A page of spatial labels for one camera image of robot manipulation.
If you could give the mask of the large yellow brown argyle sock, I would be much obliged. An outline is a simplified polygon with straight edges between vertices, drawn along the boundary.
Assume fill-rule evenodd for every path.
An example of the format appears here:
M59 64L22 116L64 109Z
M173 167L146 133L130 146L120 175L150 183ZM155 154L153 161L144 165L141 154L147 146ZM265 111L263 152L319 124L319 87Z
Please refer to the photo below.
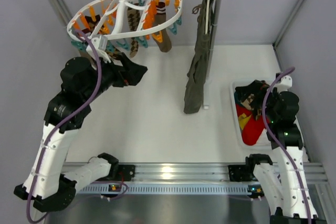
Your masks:
M261 105L253 94L249 95L244 101L241 102L241 104L247 110L252 111L252 114L256 121L261 117L262 115Z

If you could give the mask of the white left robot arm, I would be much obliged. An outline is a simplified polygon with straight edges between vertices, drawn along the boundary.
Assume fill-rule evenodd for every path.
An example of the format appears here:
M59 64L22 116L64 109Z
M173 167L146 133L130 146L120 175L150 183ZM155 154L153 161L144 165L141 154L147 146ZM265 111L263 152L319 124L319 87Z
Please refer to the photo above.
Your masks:
M73 172L61 171L71 142L91 112L91 95L97 98L110 87L136 86L148 70L125 54L118 55L117 60L119 65L101 60L94 69L87 58L75 57L62 69L61 91L48 104L36 160L26 181L14 189L14 195L33 200L40 212L62 211L84 187L118 176L119 161L107 153Z

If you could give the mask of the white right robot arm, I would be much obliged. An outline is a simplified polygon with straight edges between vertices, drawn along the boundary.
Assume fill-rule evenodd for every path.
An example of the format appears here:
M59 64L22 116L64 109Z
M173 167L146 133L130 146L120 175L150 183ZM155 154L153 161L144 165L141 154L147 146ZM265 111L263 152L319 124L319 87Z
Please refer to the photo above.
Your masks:
M261 185L270 210L270 223L326 223L311 201L303 164L304 145L295 123L299 97L280 84L254 80L233 92L239 131L253 145L266 131L273 157L251 154L244 177Z

